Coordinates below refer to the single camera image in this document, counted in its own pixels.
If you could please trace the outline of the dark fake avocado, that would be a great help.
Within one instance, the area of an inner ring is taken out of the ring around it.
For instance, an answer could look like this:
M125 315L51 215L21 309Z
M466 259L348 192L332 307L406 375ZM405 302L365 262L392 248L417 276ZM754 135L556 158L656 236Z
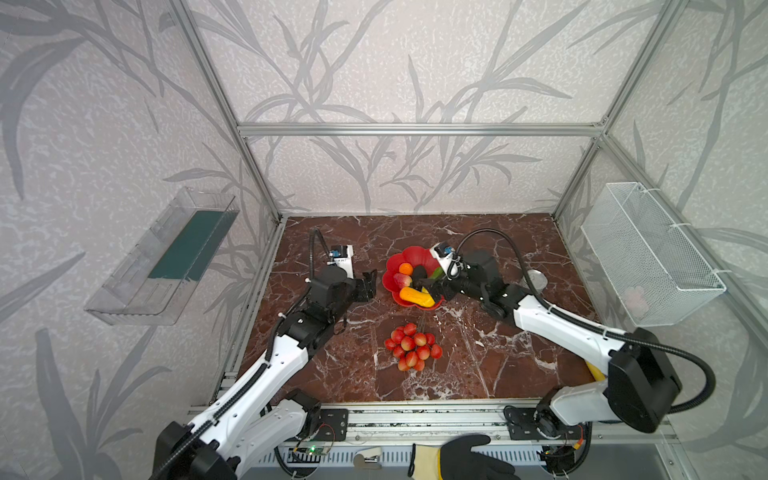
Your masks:
M414 267L411 274L412 284L420 285L429 278L429 274L424 265L417 265Z

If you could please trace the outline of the red yellow fake strawberry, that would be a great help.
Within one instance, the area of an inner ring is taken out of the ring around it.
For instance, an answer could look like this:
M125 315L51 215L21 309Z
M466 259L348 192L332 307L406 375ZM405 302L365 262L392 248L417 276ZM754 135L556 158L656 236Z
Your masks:
M393 275L393 282L395 284L395 288L397 291L402 290L403 288L410 287L413 283L413 280L411 276L402 275L400 273L396 273Z

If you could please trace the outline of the red flower-shaped fruit bowl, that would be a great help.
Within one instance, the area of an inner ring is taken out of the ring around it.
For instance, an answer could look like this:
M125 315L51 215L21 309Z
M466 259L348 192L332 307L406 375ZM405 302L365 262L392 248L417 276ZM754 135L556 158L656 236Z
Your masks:
M382 283L398 305L435 310L444 300L437 290L444 278L433 248L411 246L387 260Z

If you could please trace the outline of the red fake grape bunch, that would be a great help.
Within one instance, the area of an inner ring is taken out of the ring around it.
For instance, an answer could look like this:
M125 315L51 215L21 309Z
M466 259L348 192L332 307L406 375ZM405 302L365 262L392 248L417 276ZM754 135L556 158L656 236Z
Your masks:
M429 360L439 360L444 355L436 336L422 331L415 323L395 327L384 340L384 347L401 372L421 372Z

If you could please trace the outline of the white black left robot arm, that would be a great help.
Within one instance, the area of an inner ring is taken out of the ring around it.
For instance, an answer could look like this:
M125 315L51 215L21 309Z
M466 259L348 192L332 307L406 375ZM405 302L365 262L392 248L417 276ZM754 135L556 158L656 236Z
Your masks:
M334 336L348 310L373 300L376 290L376 271L352 278L333 264L309 278L246 373L189 423L172 422L161 432L152 478L238 479L282 442L311 435L319 401L295 390L277 406L269 403Z

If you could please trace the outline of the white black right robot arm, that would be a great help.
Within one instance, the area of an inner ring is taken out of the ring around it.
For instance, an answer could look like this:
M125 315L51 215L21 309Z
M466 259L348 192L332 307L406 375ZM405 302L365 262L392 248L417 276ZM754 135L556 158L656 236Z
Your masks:
M530 289L505 282L486 252L460 258L439 243L429 254L444 272L429 287L430 294L474 299L494 320L556 343L603 374L599 381L550 390L531 419L541 435L556 438L567 427L590 422L619 422L653 433L670 413L682 386L665 352L654 348L656 338L650 332L606 328L553 304L543 305Z

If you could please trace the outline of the black and yellow gloved hand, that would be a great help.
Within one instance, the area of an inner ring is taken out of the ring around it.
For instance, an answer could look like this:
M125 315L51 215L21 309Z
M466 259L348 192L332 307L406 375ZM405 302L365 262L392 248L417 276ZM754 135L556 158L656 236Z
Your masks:
M470 434L439 447L413 444L408 476L415 480L518 480L511 464L473 451L490 442L488 435Z

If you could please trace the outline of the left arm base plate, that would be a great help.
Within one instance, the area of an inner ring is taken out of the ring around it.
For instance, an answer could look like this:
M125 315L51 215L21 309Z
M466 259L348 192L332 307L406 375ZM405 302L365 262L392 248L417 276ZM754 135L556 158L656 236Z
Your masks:
M293 440L344 441L349 426L348 409L321 408L310 412Z

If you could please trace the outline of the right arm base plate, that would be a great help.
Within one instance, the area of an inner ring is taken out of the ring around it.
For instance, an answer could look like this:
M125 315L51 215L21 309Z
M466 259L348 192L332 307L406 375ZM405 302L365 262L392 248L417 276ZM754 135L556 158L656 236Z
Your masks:
M584 437L582 426L567 426L549 413L536 408L507 405L503 416L511 440L578 442Z

